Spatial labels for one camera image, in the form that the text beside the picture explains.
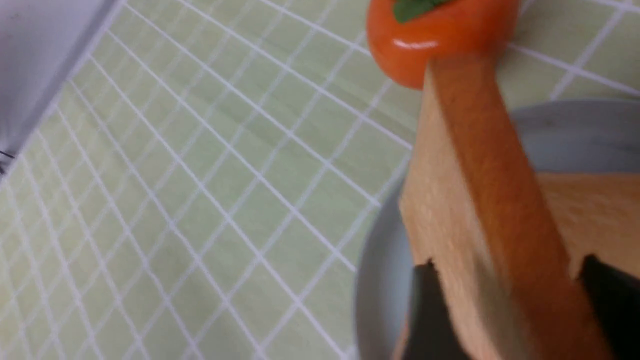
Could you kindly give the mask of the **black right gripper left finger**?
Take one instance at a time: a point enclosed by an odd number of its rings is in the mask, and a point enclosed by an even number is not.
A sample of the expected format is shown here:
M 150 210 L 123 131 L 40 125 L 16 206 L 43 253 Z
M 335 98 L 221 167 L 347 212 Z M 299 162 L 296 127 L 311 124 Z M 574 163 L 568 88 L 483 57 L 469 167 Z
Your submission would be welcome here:
M 432 260 L 413 268 L 402 360 L 468 360 L 459 342 Z

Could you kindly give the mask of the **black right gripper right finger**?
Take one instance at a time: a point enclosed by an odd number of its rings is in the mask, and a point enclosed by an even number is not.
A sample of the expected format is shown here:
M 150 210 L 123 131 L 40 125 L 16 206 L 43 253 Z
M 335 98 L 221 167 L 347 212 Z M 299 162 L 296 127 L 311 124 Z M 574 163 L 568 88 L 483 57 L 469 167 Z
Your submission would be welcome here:
M 615 360 L 640 358 L 640 281 L 588 255 L 579 274 Z

